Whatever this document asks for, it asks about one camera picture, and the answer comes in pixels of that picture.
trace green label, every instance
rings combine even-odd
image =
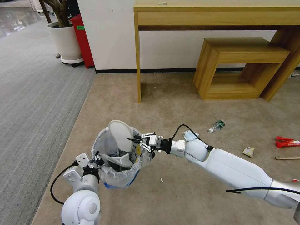
[[[84,26],[77,26],[77,30],[85,30]]]
[[[225,126],[225,123],[222,120],[218,120],[216,123],[219,124],[220,129]]]

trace beige carpet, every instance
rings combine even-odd
[[[171,137],[185,123],[207,143],[261,166],[271,177],[290,181],[299,176],[299,160],[275,156],[300,155],[299,147],[277,149],[276,135],[300,138],[300,76],[288,80],[272,101],[202,101],[192,74],[142,74],[142,103],[137,104],[135,74],[97,75],[54,172],[56,176],[81,152],[90,153],[98,132],[119,119],[141,132]],[[218,119],[223,130],[208,133]],[[177,138],[183,138],[180,130]],[[254,159],[242,154],[255,147]],[[128,189],[109,190],[100,183],[101,225],[139,224],[285,224],[295,225],[293,211],[260,199],[226,193],[229,187],[184,159],[157,153]],[[64,201],[72,189],[59,179],[54,188]],[[33,225],[60,224],[61,205],[46,190]]]

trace wooden stool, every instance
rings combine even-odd
[[[258,98],[288,55],[263,38],[205,38],[193,81],[203,100]],[[215,74],[219,63],[246,65]]]

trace black baseboard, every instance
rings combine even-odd
[[[217,72],[242,71],[244,67],[221,67],[217,68]],[[108,69],[96,70],[96,73],[136,73],[136,69]],[[169,73],[169,72],[195,72],[196,68],[166,68],[166,69],[141,69],[141,73]]]

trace white plant pot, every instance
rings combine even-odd
[[[49,23],[48,31],[63,63],[73,64],[83,61],[74,27],[59,28],[58,22]]]

